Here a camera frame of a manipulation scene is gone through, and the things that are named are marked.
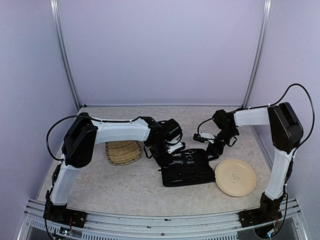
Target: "robotic arm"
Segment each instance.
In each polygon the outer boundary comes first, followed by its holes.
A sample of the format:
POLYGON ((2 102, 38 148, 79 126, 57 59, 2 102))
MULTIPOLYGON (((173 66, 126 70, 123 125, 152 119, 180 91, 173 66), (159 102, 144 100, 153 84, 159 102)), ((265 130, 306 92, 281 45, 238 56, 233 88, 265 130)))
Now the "robotic arm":
POLYGON ((193 139, 199 142, 208 141, 207 155, 217 159, 223 154, 226 145, 233 146, 239 135, 237 127, 270 126, 274 146, 274 160, 270 180, 261 196, 260 207, 239 213, 242 227, 267 223, 280 219, 280 204, 285 196, 284 187, 293 166, 293 157, 303 136, 303 128, 288 102, 269 107, 254 109, 237 109, 232 112, 218 110, 212 116, 214 123, 221 131, 217 136, 208 139, 207 133, 195 134, 193 139))
POLYGON ((80 113, 64 136, 63 160, 53 173, 52 188, 46 193, 43 217, 83 228, 87 214, 67 209, 67 201, 78 173, 92 160, 95 144, 114 141, 144 142, 151 156, 163 167, 171 163, 172 152, 185 148, 181 138, 182 129, 173 118, 160 122, 152 117, 107 120, 91 118, 86 112, 80 113))

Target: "white wall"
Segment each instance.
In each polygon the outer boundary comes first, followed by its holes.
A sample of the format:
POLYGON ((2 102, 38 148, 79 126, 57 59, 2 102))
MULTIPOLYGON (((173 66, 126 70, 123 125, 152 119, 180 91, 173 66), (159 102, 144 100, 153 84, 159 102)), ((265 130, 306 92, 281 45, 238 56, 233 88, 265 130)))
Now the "white wall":
MULTIPOLYGON (((28 199, 37 197, 52 162, 47 130, 76 109, 50 1, 2 1, 0 33, 0 240, 12 240, 28 199)), ((52 132, 53 151, 67 124, 52 132)))
MULTIPOLYGON (((273 0, 269 25, 256 84, 250 101, 259 106, 277 101, 287 86, 301 83, 310 92, 316 111, 314 132, 297 152, 288 182, 290 197, 296 197, 311 239, 320 235, 320 1, 273 0)), ((284 101, 291 103, 307 136, 312 122, 308 98, 292 89, 284 101)), ((270 130, 257 127, 260 138, 273 157, 270 130)))
POLYGON ((241 105, 263 0, 59 1, 87 105, 241 105))

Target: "metal frame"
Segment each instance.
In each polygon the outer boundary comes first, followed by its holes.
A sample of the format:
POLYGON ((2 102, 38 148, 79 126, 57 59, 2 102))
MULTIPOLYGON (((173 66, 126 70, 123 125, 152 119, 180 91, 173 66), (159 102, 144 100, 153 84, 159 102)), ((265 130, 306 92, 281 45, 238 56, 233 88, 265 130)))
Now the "metal frame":
MULTIPOLYGON (((281 203, 280 209, 284 214, 286 201, 281 203)), ((25 240, 30 227, 45 230, 45 203, 30 199, 21 221, 18 240, 25 240)), ((242 230, 262 227, 260 224, 251 227, 241 227, 239 211, 191 216, 136 216, 87 211, 88 216, 84 228, 72 228, 71 239, 80 240, 137 240, 137 239, 165 239, 165 240, 222 240, 238 239, 238 232, 242 230)), ((308 240, 306 228, 295 198, 289 199, 287 218, 293 218, 294 224, 299 226, 297 233, 300 240, 308 240)), ((61 225, 48 221, 48 228, 53 233, 59 231, 61 225)))
POLYGON ((262 51, 264 47, 264 42, 266 38, 266 32, 267 32, 267 27, 268 27, 268 21, 269 21, 269 14, 270 14, 270 9, 271 9, 271 0, 264 0, 264 8, 263 8, 263 14, 262 14, 262 21, 261 21, 261 27, 260 27, 260 34, 259 34, 259 40, 258 40, 258 46, 255 52, 255 58, 253 62, 253 67, 251 70, 251 75, 250 75, 250 80, 249 84, 244 96, 244 100, 242 103, 243 107, 248 107, 254 85, 256 82, 256 77, 258 73, 258 68, 262 56, 262 51))
POLYGON ((72 77, 71 70, 70 70, 70 65, 69 65, 68 56, 67 56, 67 52, 66 52, 66 46, 65 46, 65 42, 64 42, 63 31, 62 31, 62 27, 61 27, 58 0, 50 0, 50 3, 51 3, 51 11, 52 11, 52 16, 53 16, 53 21, 54 21, 54 25, 55 25, 56 36, 57 36, 58 43, 59 43, 59 49, 60 49, 61 58, 63 61, 63 66, 64 66, 67 82, 68 82, 68 85, 69 85, 69 88, 71 91, 71 96, 72 96, 72 100, 75 105, 75 108, 77 111, 79 111, 79 109, 81 108, 81 103, 80 103, 79 95, 78 95, 78 92, 76 89, 76 85, 75 85, 75 82, 74 82, 74 79, 72 77))

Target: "wicker basket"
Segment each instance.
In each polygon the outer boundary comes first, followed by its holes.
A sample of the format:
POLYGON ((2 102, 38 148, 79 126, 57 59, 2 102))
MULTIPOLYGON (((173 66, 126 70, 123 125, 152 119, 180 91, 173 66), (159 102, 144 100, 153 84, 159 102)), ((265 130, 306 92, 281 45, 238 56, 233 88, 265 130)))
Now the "wicker basket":
POLYGON ((113 141, 105 143, 105 152, 112 165, 121 166, 138 160, 142 148, 138 141, 113 141))

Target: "round plate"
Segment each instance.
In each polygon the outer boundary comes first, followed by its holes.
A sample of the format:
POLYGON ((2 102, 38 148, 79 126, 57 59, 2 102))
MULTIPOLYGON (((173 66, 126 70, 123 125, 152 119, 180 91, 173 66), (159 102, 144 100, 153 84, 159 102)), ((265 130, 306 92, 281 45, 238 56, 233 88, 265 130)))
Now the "round plate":
POLYGON ((218 187, 233 197, 250 194, 256 187, 257 177, 252 167, 240 159, 226 159, 215 169, 218 187))

